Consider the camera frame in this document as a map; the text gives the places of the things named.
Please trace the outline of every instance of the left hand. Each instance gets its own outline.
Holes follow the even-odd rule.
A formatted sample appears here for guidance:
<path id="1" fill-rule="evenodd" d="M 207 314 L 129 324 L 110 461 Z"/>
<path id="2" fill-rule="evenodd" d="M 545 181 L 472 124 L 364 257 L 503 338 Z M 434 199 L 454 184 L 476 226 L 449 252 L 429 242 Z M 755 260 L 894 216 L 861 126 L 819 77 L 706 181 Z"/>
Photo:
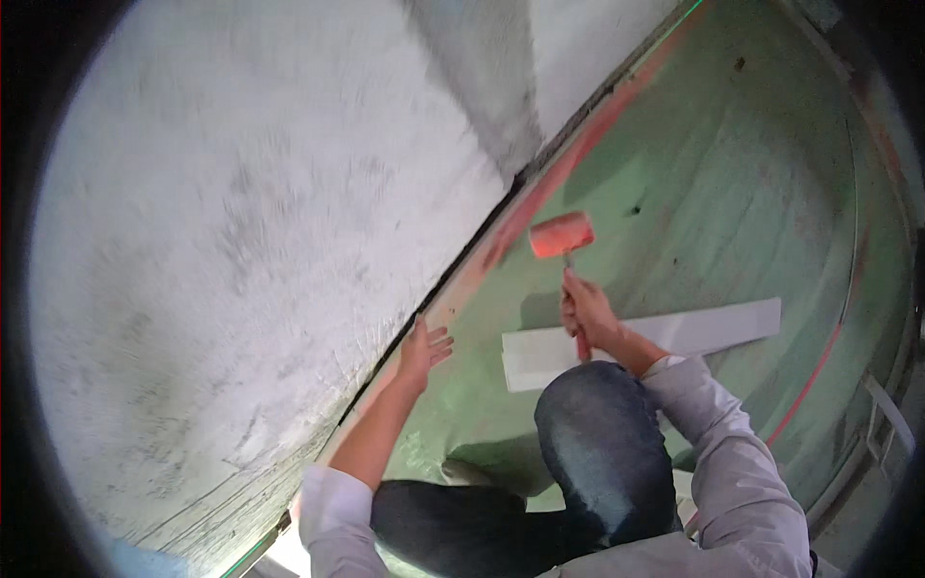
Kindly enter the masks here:
<path id="1" fill-rule="evenodd" d="M 423 315 L 414 320 L 414 328 L 401 344 L 401 359 L 395 380 L 402 380 L 410 387 L 423 393 L 427 388 L 427 374 L 430 369 L 450 357 L 453 338 L 445 338 L 447 328 L 427 331 Z"/>

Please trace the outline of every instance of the white strip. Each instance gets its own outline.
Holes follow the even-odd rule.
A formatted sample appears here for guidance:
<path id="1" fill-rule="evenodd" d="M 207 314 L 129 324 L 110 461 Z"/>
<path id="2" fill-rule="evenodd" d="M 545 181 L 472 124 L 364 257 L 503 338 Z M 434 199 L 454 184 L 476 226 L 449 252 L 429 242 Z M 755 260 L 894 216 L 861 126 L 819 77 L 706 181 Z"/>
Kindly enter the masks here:
<path id="1" fill-rule="evenodd" d="M 752 301 L 681 314 L 631 319 L 624 323 L 644 338 L 676 355 L 706 355 L 739 343 L 777 335 L 781 300 Z M 562 327 L 501 335 L 501 357 L 511 392 L 543 389 L 578 364 L 574 339 Z M 592 357 L 614 361 L 594 350 Z"/>

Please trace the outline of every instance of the right hand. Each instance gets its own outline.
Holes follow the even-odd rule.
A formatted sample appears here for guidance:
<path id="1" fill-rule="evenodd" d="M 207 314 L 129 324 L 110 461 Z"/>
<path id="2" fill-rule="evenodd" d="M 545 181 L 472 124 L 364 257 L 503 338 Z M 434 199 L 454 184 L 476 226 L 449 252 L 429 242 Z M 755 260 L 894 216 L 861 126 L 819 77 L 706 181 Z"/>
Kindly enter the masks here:
<path id="1" fill-rule="evenodd" d="M 576 277 L 570 269 L 565 270 L 560 314 L 562 325 L 570 336 L 574 337 L 580 328 L 585 332 L 588 345 L 607 350 L 625 331 L 610 307 L 600 285 Z"/>

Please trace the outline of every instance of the concrete wall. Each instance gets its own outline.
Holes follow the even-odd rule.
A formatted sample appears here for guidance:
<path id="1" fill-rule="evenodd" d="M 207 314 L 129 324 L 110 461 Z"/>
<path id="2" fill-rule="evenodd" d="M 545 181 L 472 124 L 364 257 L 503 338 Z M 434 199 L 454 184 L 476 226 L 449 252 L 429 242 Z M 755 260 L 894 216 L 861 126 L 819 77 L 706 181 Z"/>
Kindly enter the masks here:
<path id="1" fill-rule="evenodd" d="M 500 4 L 129 11 L 31 256 L 44 412 L 103 533 L 193 574 L 252 546 L 513 174 L 676 3 Z"/>

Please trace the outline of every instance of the floor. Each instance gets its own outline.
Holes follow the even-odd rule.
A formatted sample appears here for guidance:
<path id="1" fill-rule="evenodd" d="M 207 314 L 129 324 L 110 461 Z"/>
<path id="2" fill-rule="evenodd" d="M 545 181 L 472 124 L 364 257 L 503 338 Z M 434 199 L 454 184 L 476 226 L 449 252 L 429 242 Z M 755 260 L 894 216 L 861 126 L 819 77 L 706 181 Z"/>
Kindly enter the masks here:
<path id="1" fill-rule="evenodd" d="M 862 373 L 883 383 L 892 369 L 909 303 L 907 229 L 847 90 L 774 4 L 707 0 L 687 18 L 533 222 L 591 215 L 598 239 L 575 268 L 623 317 L 783 300 L 780 335 L 708 363 L 807 508 L 867 418 Z M 558 324 L 560 275 L 523 236 L 487 274 L 450 327 L 455 355 L 433 372 L 388 478 L 439 481 L 453 455 L 534 496 L 531 510 L 561 507 L 539 458 L 539 392 L 508 393 L 500 357 L 501 333 Z M 666 437 L 683 461 L 686 442 Z"/>

